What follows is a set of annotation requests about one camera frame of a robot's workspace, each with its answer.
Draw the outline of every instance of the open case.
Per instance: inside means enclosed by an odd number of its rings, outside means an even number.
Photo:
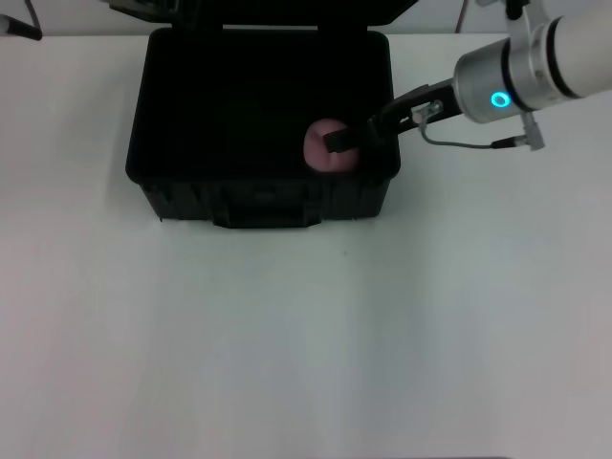
[[[127,175],[162,219],[291,228],[375,217],[400,169],[397,140],[363,149],[352,172],[325,174],[304,162],[304,136],[316,120],[353,125],[393,99],[386,37],[367,26],[415,2],[148,2],[147,14],[175,20],[149,39]]]

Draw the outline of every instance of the pink object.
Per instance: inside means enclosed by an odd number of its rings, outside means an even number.
[[[348,127],[338,120],[319,120],[308,128],[304,139],[304,160],[319,172],[348,172],[353,170],[360,158],[357,148],[342,153],[329,153],[323,136]]]

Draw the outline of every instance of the cable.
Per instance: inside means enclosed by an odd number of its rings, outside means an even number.
[[[459,148],[473,148],[473,149],[476,149],[476,150],[491,150],[492,149],[491,145],[474,145],[472,143],[433,141],[432,139],[430,139],[427,136],[426,130],[427,130],[427,120],[423,120],[421,122],[421,124],[419,124],[419,131],[421,131],[421,136],[423,137],[423,140],[425,142],[427,142],[427,143],[431,143],[432,145],[438,145],[438,146],[458,146]]]
[[[32,19],[33,25],[26,24],[23,21],[19,21],[14,17],[0,14],[0,33],[7,33],[8,35],[23,36],[24,38],[30,38],[32,40],[42,39],[42,30],[40,29],[40,21],[38,21],[38,15],[32,5],[31,0],[24,0],[30,18]]]
[[[463,23],[466,20],[466,13],[468,12],[469,6],[470,6],[470,0],[463,0],[463,6],[461,7],[461,12],[459,13],[459,19],[457,20],[457,26],[455,27],[455,33],[461,33],[461,29],[463,28]]]
[[[26,4],[26,8],[28,9],[28,13],[30,14],[30,18],[32,19],[32,23],[33,25],[39,29],[40,29],[40,21],[38,20],[38,14],[36,14],[36,10],[34,9],[34,6],[32,4],[32,0],[23,0],[23,2]]]

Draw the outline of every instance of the white tabletop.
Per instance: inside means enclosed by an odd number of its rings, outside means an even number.
[[[389,36],[396,94],[497,38]],[[0,39],[0,457],[609,457],[610,95],[537,153],[403,135],[376,220],[160,223],[123,170],[146,42]]]

